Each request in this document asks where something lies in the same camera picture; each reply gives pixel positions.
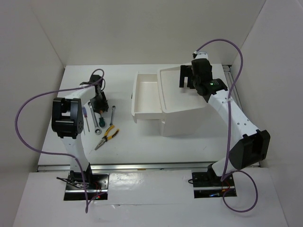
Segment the purple precision screwdriver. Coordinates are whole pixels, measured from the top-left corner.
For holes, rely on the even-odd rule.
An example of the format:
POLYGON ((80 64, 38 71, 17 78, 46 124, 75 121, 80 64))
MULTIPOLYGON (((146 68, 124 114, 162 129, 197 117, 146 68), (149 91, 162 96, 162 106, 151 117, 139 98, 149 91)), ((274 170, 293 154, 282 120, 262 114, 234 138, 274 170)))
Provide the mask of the purple precision screwdriver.
POLYGON ((88 128, 88 132, 90 132, 89 123, 88 123, 87 110, 86 110, 86 108, 85 108, 84 106, 82 107, 82 112, 83 112, 83 115, 84 115, 84 118, 85 118, 85 121, 86 121, 86 125, 87 125, 87 128, 88 128))

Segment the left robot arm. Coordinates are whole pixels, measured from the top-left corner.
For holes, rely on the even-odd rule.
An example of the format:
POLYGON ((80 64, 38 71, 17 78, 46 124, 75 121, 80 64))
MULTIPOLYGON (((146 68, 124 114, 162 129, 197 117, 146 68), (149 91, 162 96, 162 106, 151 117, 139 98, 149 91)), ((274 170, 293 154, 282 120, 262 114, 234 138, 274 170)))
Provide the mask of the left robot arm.
POLYGON ((104 77, 93 73, 89 81, 82 82, 65 97, 56 97, 52 106, 52 130, 62 140, 70 162, 69 179, 72 183, 87 189, 93 184, 93 173, 86 158, 81 133, 84 128, 84 113, 82 107, 91 104, 93 112, 107 111, 108 104, 103 92, 104 77))

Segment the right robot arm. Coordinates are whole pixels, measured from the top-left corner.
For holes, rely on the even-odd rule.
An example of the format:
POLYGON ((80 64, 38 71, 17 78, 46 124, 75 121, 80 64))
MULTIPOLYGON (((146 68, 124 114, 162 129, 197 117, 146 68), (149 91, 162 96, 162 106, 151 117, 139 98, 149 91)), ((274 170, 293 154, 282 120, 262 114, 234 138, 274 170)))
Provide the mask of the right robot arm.
POLYGON ((266 158, 269 132, 255 126, 229 96, 225 83, 213 78, 208 59, 194 59, 190 65, 181 65, 179 87, 195 89, 228 125, 229 154, 207 167, 204 181, 218 186, 223 176, 266 158))

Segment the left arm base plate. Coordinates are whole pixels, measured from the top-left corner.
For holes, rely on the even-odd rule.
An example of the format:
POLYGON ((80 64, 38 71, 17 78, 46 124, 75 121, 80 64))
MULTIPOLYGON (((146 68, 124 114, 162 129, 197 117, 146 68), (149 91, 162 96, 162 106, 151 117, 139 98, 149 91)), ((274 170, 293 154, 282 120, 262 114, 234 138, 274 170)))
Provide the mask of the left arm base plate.
MULTIPOLYGON (((64 201, 85 201, 84 184, 82 179, 79 181, 68 178, 61 178, 66 183, 64 201)), ((86 182, 88 200, 105 201, 108 199, 109 174, 95 174, 92 182, 86 182)))

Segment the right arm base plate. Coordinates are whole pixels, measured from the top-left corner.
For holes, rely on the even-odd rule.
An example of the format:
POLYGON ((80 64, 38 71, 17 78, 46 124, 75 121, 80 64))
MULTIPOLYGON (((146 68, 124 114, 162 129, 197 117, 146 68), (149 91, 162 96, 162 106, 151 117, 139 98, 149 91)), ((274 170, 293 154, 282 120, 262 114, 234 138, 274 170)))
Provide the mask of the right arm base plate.
POLYGON ((209 180, 206 172, 193 172, 192 178, 187 182, 193 185, 194 198, 219 198, 225 193, 226 197, 236 197, 233 176, 227 177, 223 182, 219 179, 209 180))

